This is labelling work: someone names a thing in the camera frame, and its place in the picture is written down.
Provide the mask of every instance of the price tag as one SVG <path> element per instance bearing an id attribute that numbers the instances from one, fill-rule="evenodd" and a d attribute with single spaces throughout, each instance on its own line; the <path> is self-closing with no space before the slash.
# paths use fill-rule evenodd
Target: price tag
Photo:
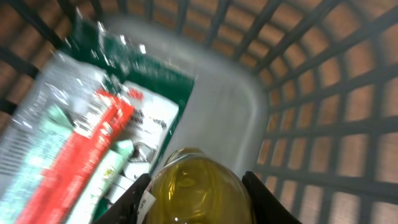
<path id="1" fill-rule="evenodd" d="M 137 211 L 137 224 L 142 224 L 145 215 L 147 214 L 151 206 L 155 203 L 155 201 L 156 198 L 147 190 L 145 190 L 144 194 L 141 197 L 141 201 L 139 202 L 139 207 Z"/>

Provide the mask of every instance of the red label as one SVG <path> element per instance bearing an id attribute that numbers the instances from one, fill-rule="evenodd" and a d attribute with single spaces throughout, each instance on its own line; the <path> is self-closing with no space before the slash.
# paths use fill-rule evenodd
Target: red label
<path id="1" fill-rule="evenodd" d="M 39 187 L 19 215 L 18 224 L 63 223 L 113 140 L 130 120 L 134 108 L 117 96 L 97 94 L 111 101 L 92 137 L 72 132 Z M 103 129 L 110 127 L 109 134 Z"/>
<path id="2" fill-rule="evenodd" d="M 144 94 L 141 91 L 135 90 L 133 88 L 129 89 L 129 92 L 127 93 L 128 96 L 131 98 L 134 98 L 140 102 L 144 99 Z"/>

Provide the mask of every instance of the plastic bag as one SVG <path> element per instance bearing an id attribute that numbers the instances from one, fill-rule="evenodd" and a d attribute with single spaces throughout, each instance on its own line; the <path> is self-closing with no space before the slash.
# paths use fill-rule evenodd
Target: plastic bag
<path id="1" fill-rule="evenodd" d="M 51 166 L 72 130 L 70 120 L 59 106 L 53 105 L 46 111 L 39 131 L 33 137 L 32 147 L 0 201 L 0 223 L 14 223 L 17 220 L 42 181 L 43 170 Z"/>
<path id="2" fill-rule="evenodd" d="M 128 102 L 97 91 L 90 98 L 88 112 L 76 122 L 76 128 L 17 223 L 61 222 L 133 111 Z"/>
<path id="3" fill-rule="evenodd" d="M 178 106 L 178 114 L 170 125 L 164 141 L 160 143 L 157 157 L 152 161 L 151 167 L 154 168 L 182 117 L 194 86 L 194 79 L 130 46 L 123 35 L 106 32 L 101 23 L 92 24 L 77 19 L 71 36 L 67 38 L 67 45 L 62 51 L 79 61 L 105 69 L 115 86 L 118 83 L 135 83 Z"/>
<path id="4" fill-rule="evenodd" d="M 84 113 L 84 105 L 94 91 L 108 89 L 109 85 L 110 79 L 105 70 L 78 62 L 61 52 L 55 53 L 54 58 L 46 64 L 38 76 L 26 99 L 18 107 L 0 142 L 0 179 L 2 180 L 0 208 L 3 208 L 4 200 L 12 203 L 12 197 L 2 197 L 11 184 L 12 177 L 18 172 L 25 172 L 20 174 L 25 176 L 36 175 L 32 173 L 33 170 L 29 170 L 29 158 L 43 154 L 41 151 L 43 149 L 37 146 L 40 143 L 34 140 L 48 135 L 46 130 L 42 131 L 42 125 L 40 125 L 47 110 L 57 105 L 61 110 L 68 111 L 70 119 L 75 119 L 79 117 L 79 114 Z M 56 156 L 57 151 L 52 151 L 51 154 Z M 53 158 L 43 157 L 42 159 L 47 164 L 42 167 L 46 168 Z"/>

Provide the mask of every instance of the yellow bottle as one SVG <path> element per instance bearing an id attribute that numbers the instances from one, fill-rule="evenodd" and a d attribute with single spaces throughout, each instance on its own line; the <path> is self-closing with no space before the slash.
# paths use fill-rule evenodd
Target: yellow bottle
<path id="1" fill-rule="evenodd" d="M 238 177 L 199 149 L 174 152 L 147 190 L 156 198 L 145 224 L 253 224 L 251 200 Z"/>

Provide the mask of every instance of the shopping basket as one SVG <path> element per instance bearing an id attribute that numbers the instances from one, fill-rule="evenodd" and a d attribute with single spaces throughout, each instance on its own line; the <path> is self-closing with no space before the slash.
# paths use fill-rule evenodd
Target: shopping basket
<path id="1" fill-rule="evenodd" d="M 3 129 L 75 7 L 197 78 L 165 158 L 251 170 L 304 223 L 398 223 L 397 1 L 0 0 Z"/>

